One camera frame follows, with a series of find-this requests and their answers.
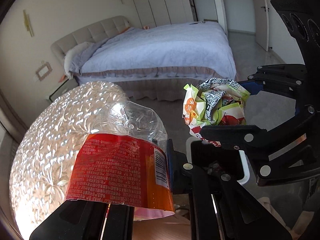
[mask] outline nightstand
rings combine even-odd
[[[54,102],[59,96],[62,96],[64,93],[67,93],[68,91],[76,88],[78,85],[78,82],[73,79],[66,78],[61,83],[58,83],[57,86],[52,89],[52,92],[45,97],[45,99],[51,104]]]

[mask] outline barcode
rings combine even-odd
[[[155,172],[156,172],[156,184],[169,188],[167,179],[167,170],[165,163],[165,156],[163,153],[155,149]]]

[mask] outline round table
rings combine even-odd
[[[31,125],[9,181],[13,215],[24,239],[64,201],[76,155],[99,111],[126,100],[119,86],[90,82],[56,99]]]

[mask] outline headboard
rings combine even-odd
[[[85,41],[98,42],[106,38],[113,38],[127,27],[130,27],[130,24],[124,16],[108,18],[64,36],[51,45],[51,50],[63,66],[66,52],[76,45]]]

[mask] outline crumpled food wrapper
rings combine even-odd
[[[244,105],[250,93],[234,80],[211,78],[197,87],[186,85],[184,89],[187,92],[182,117],[192,136],[208,141],[200,135],[205,125],[245,124]],[[221,146],[219,142],[208,142]]]

